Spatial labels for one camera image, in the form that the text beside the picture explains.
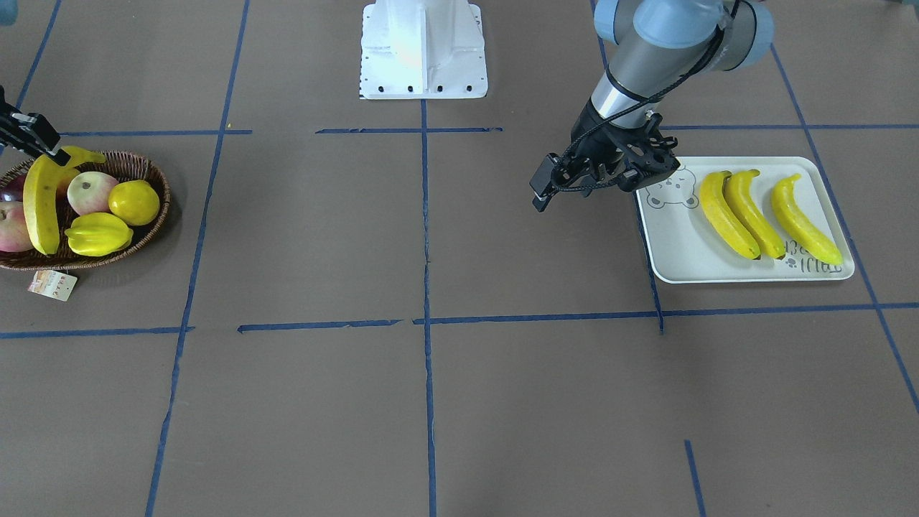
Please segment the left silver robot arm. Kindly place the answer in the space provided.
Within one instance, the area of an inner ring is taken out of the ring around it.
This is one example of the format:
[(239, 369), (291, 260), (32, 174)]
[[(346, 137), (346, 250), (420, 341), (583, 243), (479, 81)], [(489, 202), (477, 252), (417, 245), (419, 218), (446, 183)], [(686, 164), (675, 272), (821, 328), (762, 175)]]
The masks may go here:
[(598, 37), (616, 46), (560, 154), (531, 178), (543, 212), (561, 192), (633, 192), (679, 168), (676, 138), (660, 132), (657, 105), (699, 73), (754, 65), (773, 43), (772, 13), (755, 1), (598, 1)]

